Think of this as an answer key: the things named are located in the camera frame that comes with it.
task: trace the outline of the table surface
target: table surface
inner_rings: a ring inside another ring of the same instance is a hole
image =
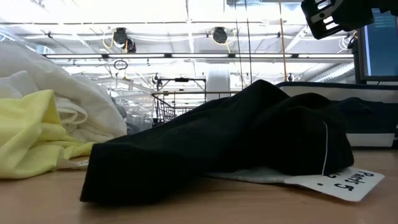
[[[359,151],[355,167],[386,176],[359,203],[306,189],[204,178],[156,205],[81,203],[84,171],[0,181],[0,223],[398,223],[398,152]]]

